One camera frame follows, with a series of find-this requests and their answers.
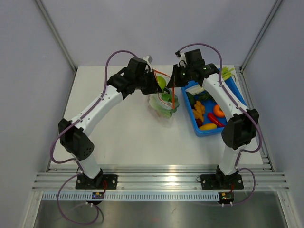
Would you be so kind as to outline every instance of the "blue tray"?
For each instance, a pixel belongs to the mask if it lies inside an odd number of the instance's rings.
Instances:
[[[231,91],[234,93],[234,95],[240,100],[240,102],[242,102],[244,105],[246,105],[241,93],[239,92],[236,84],[233,81],[233,77],[227,79],[225,82],[226,82],[227,86],[231,89]],[[191,119],[191,122],[192,122],[192,126],[194,128],[194,132],[198,137],[204,137],[204,136],[208,136],[208,135],[221,133],[222,130],[224,129],[223,127],[220,127],[220,128],[214,129],[214,130],[201,131],[198,128],[198,126],[195,122],[194,114],[192,112],[192,108],[191,108],[190,102],[189,102],[187,94],[186,94],[186,89],[189,88],[189,87],[195,86],[197,84],[198,83],[196,83],[194,81],[191,81],[191,82],[188,83],[187,86],[181,88],[182,94],[183,94],[184,99],[185,99],[186,107],[187,107],[187,110],[188,110],[188,113],[189,113],[189,116],[190,116],[190,119]],[[206,109],[206,112],[204,114],[204,124],[209,124],[209,123],[211,123],[211,121],[207,117],[207,114],[208,113],[213,113],[213,107],[216,105],[216,102],[214,102],[212,100],[207,100],[207,101],[201,101],[201,103],[205,106],[205,109]],[[218,118],[217,117],[217,119],[223,125],[227,124],[227,121],[226,121],[225,118]]]

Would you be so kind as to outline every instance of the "gray wall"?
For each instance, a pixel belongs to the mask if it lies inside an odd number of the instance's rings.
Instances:
[[[245,69],[278,171],[286,174],[304,225],[304,2],[284,1]]]
[[[225,64],[240,65],[275,0],[43,0],[78,66],[104,65],[116,50],[176,63],[184,45],[215,46]],[[207,48],[207,62],[219,63]],[[124,65],[117,55],[113,65]]]
[[[16,228],[73,74],[34,1],[2,0],[0,24],[0,226]]]

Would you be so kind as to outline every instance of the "black mounting bracket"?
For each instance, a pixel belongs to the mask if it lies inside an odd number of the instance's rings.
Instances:
[[[104,189],[106,182],[107,190],[117,189],[118,175],[103,174],[101,180],[95,184],[92,179],[88,178],[84,174],[77,176],[76,189]]]
[[[244,189],[242,176],[235,172],[231,175],[224,175],[217,166],[215,174],[200,175],[200,183],[203,190],[241,190]]]

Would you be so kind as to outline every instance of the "purple cable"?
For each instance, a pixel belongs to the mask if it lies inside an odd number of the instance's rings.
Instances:
[[[64,187],[71,179],[73,179],[73,178],[75,178],[75,177],[77,177],[77,176],[79,176],[79,175],[81,175],[81,173],[75,174],[74,176],[70,177],[70,178],[67,179],[66,182],[64,182],[63,185],[60,187],[60,189],[59,189],[59,191],[58,191],[58,193],[57,193],[57,198],[56,198],[58,210],[59,210],[61,216],[62,216],[64,219],[66,219],[67,221],[70,221],[70,222],[72,222],[72,223],[74,223],[74,224],[77,224],[77,225],[83,225],[83,226],[92,225],[94,222],[96,222],[96,220],[98,219],[98,216],[99,216],[100,208],[97,207],[96,205],[93,204],[93,206],[96,208],[96,211],[97,211],[96,217],[95,217],[95,219],[93,219],[91,222],[88,222],[88,223],[75,222],[75,221],[69,219],[69,218],[63,213],[63,211],[62,211],[61,208],[60,208],[60,204],[59,204],[59,195],[60,195],[60,193],[61,193],[61,190],[63,189],[63,187]]]

